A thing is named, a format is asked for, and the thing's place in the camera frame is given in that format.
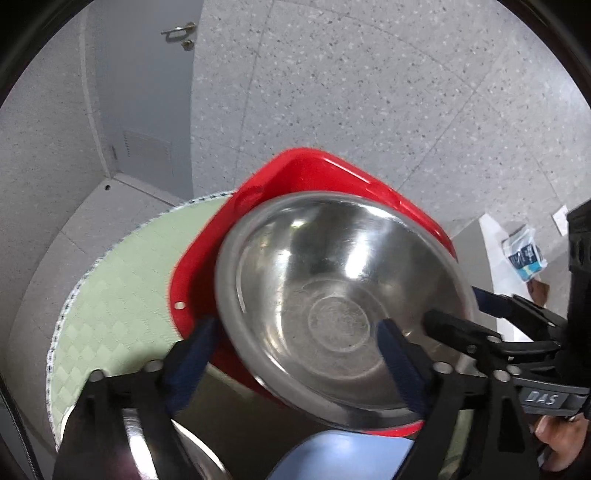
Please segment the right hand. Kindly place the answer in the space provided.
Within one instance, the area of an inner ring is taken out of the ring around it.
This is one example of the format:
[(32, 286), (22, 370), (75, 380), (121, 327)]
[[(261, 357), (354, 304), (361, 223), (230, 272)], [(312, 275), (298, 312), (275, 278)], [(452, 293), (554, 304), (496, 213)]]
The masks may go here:
[(542, 416), (536, 423), (534, 433), (551, 453), (542, 469), (560, 472), (570, 467), (581, 455), (589, 429), (589, 420), (577, 414), (569, 420)]

